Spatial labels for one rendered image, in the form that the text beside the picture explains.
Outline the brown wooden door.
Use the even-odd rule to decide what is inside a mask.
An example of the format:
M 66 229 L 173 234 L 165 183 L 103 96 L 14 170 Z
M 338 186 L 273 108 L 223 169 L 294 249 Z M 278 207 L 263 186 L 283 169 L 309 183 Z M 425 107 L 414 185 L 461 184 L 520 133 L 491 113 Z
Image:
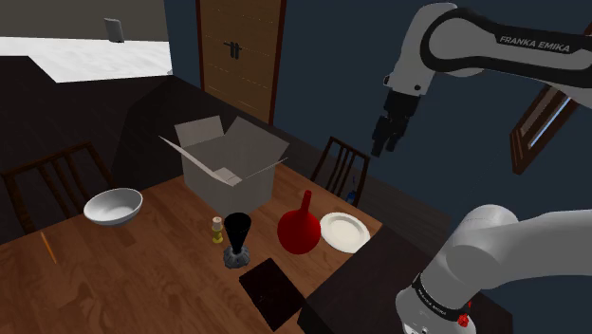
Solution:
M 196 0 L 202 89 L 273 123 L 287 0 Z

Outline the white plate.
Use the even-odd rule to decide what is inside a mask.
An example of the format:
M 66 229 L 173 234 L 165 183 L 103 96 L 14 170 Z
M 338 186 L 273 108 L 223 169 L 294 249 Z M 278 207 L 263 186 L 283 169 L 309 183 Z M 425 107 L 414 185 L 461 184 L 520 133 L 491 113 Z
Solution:
M 320 224 L 324 241 L 344 253 L 356 253 L 371 238 L 367 227 L 348 213 L 328 213 Z

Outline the red long-necked vase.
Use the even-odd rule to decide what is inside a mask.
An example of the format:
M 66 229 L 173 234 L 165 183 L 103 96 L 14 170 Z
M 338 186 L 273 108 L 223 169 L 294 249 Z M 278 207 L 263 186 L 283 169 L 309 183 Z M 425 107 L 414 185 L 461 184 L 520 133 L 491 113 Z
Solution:
M 306 190 L 301 207 L 285 213 L 277 226 L 277 235 L 282 247 L 292 254 L 312 251 L 320 241 L 321 225 L 318 218 L 309 212 L 312 192 Z

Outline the black cone vase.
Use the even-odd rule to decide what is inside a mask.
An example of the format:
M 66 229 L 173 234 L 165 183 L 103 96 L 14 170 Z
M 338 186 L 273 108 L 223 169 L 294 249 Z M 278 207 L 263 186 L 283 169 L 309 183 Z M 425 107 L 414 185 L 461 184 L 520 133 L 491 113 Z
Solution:
M 250 262 L 250 250 L 244 245 L 251 226 L 246 213 L 231 213 L 224 220 L 230 244 L 225 248 L 223 260 L 228 269 L 240 269 Z

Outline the orange pencil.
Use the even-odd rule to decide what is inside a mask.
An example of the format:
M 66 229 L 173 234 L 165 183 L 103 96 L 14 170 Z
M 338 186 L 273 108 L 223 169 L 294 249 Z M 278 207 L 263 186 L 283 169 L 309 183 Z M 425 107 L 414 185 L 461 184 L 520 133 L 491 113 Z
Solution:
M 54 254 L 53 249 L 51 248 L 51 246 L 50 246 L 50 244 L 48 242 L 48 239 L 47 239 L 45 233 L 44 232 L 40 232 L 40 235 L 41 235 L 41 238 L 42 238 L 42 240 L 43 240 L 43 242 L 45 244 L 46 250 L 47 250 L 50 258 L 52 259 L 53 263 L 57 265 L 57 258 L 56 258 L 55 254 Z

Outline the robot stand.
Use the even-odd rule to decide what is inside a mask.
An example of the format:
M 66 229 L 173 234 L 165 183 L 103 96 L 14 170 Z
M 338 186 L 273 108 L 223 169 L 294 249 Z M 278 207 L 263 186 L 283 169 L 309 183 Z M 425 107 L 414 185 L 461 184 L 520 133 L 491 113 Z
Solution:
M 305 299 L 298 326 L 305 334 L 403 334 L 396 296 L 443 244 L 382 226 Z

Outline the white bowl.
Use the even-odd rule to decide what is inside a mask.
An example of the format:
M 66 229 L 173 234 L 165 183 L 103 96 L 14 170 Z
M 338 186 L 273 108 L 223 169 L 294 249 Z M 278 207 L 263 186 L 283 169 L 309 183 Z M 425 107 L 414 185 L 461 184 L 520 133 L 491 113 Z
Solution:
M 101 226 L 120 226 L 132 220 L 142 204 L 143 196 L 139 191 L 117 188 L 89 199 L 83 207 L 83 215 Z

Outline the brown framed window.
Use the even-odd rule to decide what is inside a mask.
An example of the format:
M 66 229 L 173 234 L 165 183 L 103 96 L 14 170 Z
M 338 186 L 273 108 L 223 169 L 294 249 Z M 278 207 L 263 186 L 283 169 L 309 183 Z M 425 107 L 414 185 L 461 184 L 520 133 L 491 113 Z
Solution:
M 512 172 L 521 175 L 580 105 L 545 86 L 509 134 Z

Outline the small grey upright block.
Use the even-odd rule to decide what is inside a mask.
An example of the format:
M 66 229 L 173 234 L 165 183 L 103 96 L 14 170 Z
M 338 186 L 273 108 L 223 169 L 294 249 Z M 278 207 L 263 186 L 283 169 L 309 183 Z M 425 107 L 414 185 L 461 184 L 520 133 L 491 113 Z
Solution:
M 123 43 L 124 36 L 121 21 L 118 19 L 104 18 L 107 38 L 112 43 Z

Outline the open cardboard box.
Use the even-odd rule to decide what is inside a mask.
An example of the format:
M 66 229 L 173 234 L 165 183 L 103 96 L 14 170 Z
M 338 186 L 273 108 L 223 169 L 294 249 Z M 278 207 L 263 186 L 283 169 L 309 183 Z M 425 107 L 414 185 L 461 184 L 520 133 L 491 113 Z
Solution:
M 167 143 L 181 154 L 185 184 L 217 213 L 251 213 L 270 200 L 286 141 L 240 117 L 227 131 L 218 116 L 175 130 L 179 143 Z

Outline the dark wooden chair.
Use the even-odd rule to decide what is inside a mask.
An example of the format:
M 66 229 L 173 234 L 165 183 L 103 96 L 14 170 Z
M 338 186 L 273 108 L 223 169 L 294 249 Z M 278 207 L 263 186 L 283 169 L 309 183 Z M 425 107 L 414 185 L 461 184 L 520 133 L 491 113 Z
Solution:
M 4 172 L 0 172 L 0 176 L 3 178 L 6 189 L 8 191 L 9 200 L 11 202 L 12 208 L 25 234 L 31 234 L 33 232 L 36 232 L 37 229 L 28 213 L 28 209 L 20 192 L 19 186 L 16 181 L 16 177 L 22 173 L 31 170 L 37 170 L 44 182 L 46 183 L 46 186 L 51 191 L 54 199 L 61 208 L 65 217 L 71 218 L 74 216 L 74 214 L 69 210 L 65 202 L 65 199 L 62 197 L 57 186 L 51 179 L 51 176 L 45 168 L 45 165 L 48 163 L 52 165 L 53 170 L 55 171 L 58 179 L 64 187 L 64 190 L 68 195 L 70 201 L 72 202 L 73 206 L 77 209 L 78 213 L 82 213 L 83 205 L 78 201 L 78 199 L 74 195 L 72 188 L 68 184 L 65 172 L 61 168 L 61 165 L 59 163 L 59 160 L 61 158 L 65 160 L 68 170 L 72 175 L 74 183 L 77 186 L 79 192 L 85 200 L 89 200 L 90 194 L 83 186 L 82 178 L 72 158 L 73 154 L 82 150 L 86 150 L 88 152 L 89 156 L 91 156 L 91 158 L 93 159 L 94 163 L 96 164 L 97 168 L 99 169 L 101 175 L 103 176 L 109 187 L 111 189 L 115 189 L 117 187 L 117 183 L 115 182 L 110 171 L 104 164 L 102 158 L 98 154 L 97 150 L 95 149 L 91 141 L 84 141 L 82 143 L 67 147 L 64 150 L 59 151 L 57 153 L 50 154 L 46 157 L 25 163 L 21 166 L 9 169 Z
M 346 181 L 348 180 L 348 177 L 350 175 L 350 172 L 352 170 L 354 161 L 356 160 L 356 158 L 360 158 L 363 160 L 363 164 L 362 164 L 362 169 L 361 169 L 361 174 L 360 177 L 358 178 L 358 182 L 357 183 L 357 200 L 356 200 L 356 204 L 354 207 L 358 207 L 360 200 L 361 200 L 361 194 L 365 185 L 365 180 L 367 177 L 367 173 L 368 173 L 368 169 L 369 169 L 369 164 L 370 164 L 370 157 L 368 157 L 366 154 L 362 153 L 361 151 L 355 149 L 354 147 L 352 147 L 351 145 L 343 142 L 340 139 L 337 139 L 335 137 L 330 137 L 328 139 L 328 142 L 321 154 L 321 157 L 310 177 L 311 181 L 315 181 L 317 176 L 319 175 L 321 169 L 323 168 L 323 165 L 328 157 L 328 153 L 332 147 L 333 144 L 339 145 L 340 146 L 340 150 L 338 153 L 338 156 L 336 158 L 335 164 L 333 166 L 332 172 L 329 176 L 329 179 L 325 185 L 325 189 L 328 190 L 331 194 L 340 197 L 342 195 L 344 186 Z

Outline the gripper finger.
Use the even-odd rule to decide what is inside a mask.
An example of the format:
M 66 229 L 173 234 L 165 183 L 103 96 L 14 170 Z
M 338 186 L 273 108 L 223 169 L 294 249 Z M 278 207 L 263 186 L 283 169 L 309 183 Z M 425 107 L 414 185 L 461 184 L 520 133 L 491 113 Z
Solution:
M 386 151 L 393 152 L 395 150 L 395 147 L 396 147 L 398 141 L 405 134 L 405 131 L 408 126 L 408 122 L 409 122 L 408 118 L 402 118 L 402 119 L 399 119 L 398 121 L 393 121 L 393 125 L 392 125 L 393 133 L 389 137 L 389 139 L 386 143 L 386 146 L 385 146 Z
M 371 154 L 374 157 L 379 157 L 384 147 L 385 142 L 391 136 L 392 122 L 387 116 L 379 116 L 375 129 L 372 134 L 373 147 Z

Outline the brown wooden table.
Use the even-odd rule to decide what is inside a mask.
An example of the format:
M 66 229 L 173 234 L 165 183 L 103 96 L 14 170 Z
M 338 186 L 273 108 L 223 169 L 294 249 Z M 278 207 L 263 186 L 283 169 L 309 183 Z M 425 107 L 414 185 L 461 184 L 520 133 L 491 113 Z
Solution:
M 129 223 L 76 216 L 0 246 L 0 334 L 304 334 L 272 331 L 213 242 L 213 210 L 182 177 L 143 192 Z

